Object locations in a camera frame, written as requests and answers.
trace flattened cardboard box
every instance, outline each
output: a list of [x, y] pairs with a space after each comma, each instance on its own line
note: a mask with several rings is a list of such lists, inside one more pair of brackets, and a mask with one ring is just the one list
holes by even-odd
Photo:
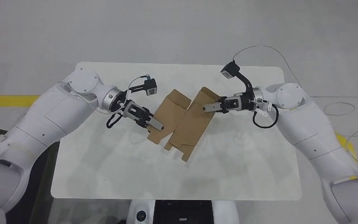
[[212, 104], [219, 98], [210, 89], [203, 87], [190, 105], [191, 100], [188, 97], [173, 90], [154, 115], [154, 118], [164, 125], [164, 129], [156, 130], [148, 126], [150, 131], [148, 139], [159, 144], [163, 138], [173, 133], [164, 148], [169, 151], [172, 146], [176, 147], [183, 153], [182, 160], [187, 162], [215, 114], [204, 112], [202, 108], [205, 104]]

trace black cable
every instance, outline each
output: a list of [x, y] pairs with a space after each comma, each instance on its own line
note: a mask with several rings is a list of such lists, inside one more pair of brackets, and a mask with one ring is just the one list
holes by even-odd
[[278, 108], [277, 108], [277, 106], [275, 104], [273, 104], [272, 107], [275, 108], [275, 110], [276, 110], [276, 118], [275, 118], [275, 121], [273, 122], [273, 124], [271, 124], [270, 126], [261, 126], [261, 125], [257, 124], [256, 121], [255, 121], [255, 117], [256, 117], [257, 112], [254, 111], [253, 112], [253, 117], [252, 117], [252, 122], [254, 123], [254, 125], [258, 126], [259, 128], [263, 128], [263, 129], [272, 128], [273, 126], [275, 126], [275, 124], [279, 120], [279, 110], [278, 110]]
[[110, 122], [113, 120], [113, 118], [114, 118], [115, 116], [116, 116], [116, 114], [112, 114], [111, 118], [108, 119], [108, 121], [107, 121], [107, 123], [106, 123], [106, 126], [107, 126], [108, 129], [112, 128], [113, 125], [115, 125], [117, 122], [119, 122], [119, 120], [123, 117], [122, 114], [119, 114], [119, 118], [117, 118], [114, 122], [112, 122], [112, 123], [110, 124]]

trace white cable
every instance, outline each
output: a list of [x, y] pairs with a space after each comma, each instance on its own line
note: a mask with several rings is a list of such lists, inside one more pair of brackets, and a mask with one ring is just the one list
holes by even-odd
[[123, 104], [120, 104], [121, 107], [120, 107], [118, 110], [116, 110], [116, 111], [114, 111], [114, 112], [109, 112], [109, 113], [103, 112], [103, 111], [101, 111], [101, 110], [98, 110], [97, 108], [95, 108], [94, 106], [92, 106], [85, 98], [83, 98], [80, 94], [78, 94], [76, 91], [74, 91], [74, 90], [72, 89], [72, 87], [71, 87], [68, 83], [65, 83], [64, 81], [60, 81], [60, 83], [62, 83], [62, 84], [64, 84], [64, 85], [68, 86], [74, 94], [76, 94], [80, 99], [82, 99], [82, 100], [83, 100], [88, 106], [90, 106], [93, 110], [95, 110], [95, 111], [97, 111], [97, 112], [99, 112], [99, 113], [101, 113], [101, 114], [112, 115], [112, 114], [118, 113], [120, 110], [123, 109], [123, 106], [124, 106], [125, 103], [127, 102], [127, 99], [128, 99], [128, 96], [129, 96], [129, 88], [130, 88], [130, 86], [132, 85], [132, 83], [133, 83], [135, 80], [140, 79], [140, 78], [145, 78], [145, 76], [139, 76], [139, 77], [133, 79], [133, 80], [129, 83], [128, 88], [127, 88], [127, 94], [126, 94], [126, 96], [125, 96], [124, 103], [123, 103]]

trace black panel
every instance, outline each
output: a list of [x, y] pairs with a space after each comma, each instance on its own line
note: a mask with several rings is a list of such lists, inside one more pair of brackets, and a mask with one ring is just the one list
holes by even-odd
[[153, 224], [214, 224], [210, 200], [157, 200]]

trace yellow floor stripe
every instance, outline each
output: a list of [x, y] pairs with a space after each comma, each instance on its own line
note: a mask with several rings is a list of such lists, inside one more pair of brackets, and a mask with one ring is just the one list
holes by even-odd
[[0, 95], [0, 107], [25, 106], [29, 107], [39, 96]]

